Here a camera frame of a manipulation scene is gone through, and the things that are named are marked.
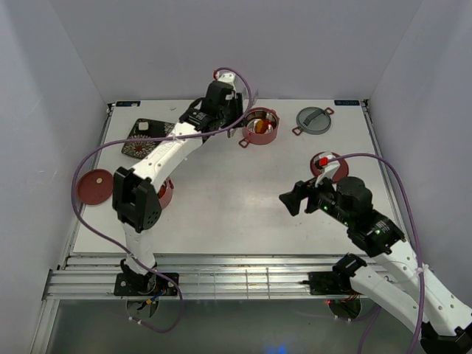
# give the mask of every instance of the robotic arm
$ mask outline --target robotic arm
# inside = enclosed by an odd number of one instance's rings
[[[370,297],[414,330],[420,292],[416,254],[393,221],[373,209],[372,193],[361,179],[345,177],[334,189],[331,178],[337,165],[328,164],[333,157],[327,154],[317,162],[325,173],[295,183],[291,192],[279,198],[292,216],[299,213],[301,200],[308,198],[306,213],[320,209],[343,223],[348,238],[394,276],[407,294],[352,254],[341,259],[333,271],[353,290]],[[472,309],[460,302],[427,267],[423,266],[421,271],[426,284],[423,349],[428,354],[467,353],[472,349]]]
[[[125,231],[126,246],[148,268],[156,266],[151,229],[162,208],[157,191],[166,178],[208,136],[179,139],[180,136],[208,133],[232,124],[243,114],[243,98],[236,92],[235,74],[223,73],[209,84],[206,96],[194,101],[178,120],[170,136],[132,168],[118,168],[114,174],[113,208]],[[149,274],[132,257],[122,260],[127,282],[143,294],[152,286]]]

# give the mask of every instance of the red plate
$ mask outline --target red plate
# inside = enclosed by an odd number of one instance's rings
[[[107,170],[87,172],[77,184],[77,195],[84,204],[97,205],[110,198],[113,176]]]
[[[312,174],[315,177],[318,177],[319,175],[322,174],[322,172],[316,168],[315,162],[316,162],[318,156],[321,155],[324,152],[325,151],[323,151],[321,153],[317,153],[315,156],[313,156],[313,158],[310,161],[310,170],[311,170]],[[336,156],[336,157],[339,157],[339,155],[337,153],[333,153],[333,155]],[[344,160],[344,159],[339,160],[339,164],[340,164],[339,170],[333,176],[333,183],[338,183],[341,178],[347,177],[347,175],[349,175],[349,166],[347,166],[346,160]]]

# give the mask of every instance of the wall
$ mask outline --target wall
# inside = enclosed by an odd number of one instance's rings
[[[372,96],[427,263],[472,305],[472,3],[424,0]]]
[[[0,1],[0,353],[28,353],[106,106],[47,0]]]
[[[51,0],[106,102],[191,98],[212,70],[261,97],[367,98],[420,0]]]

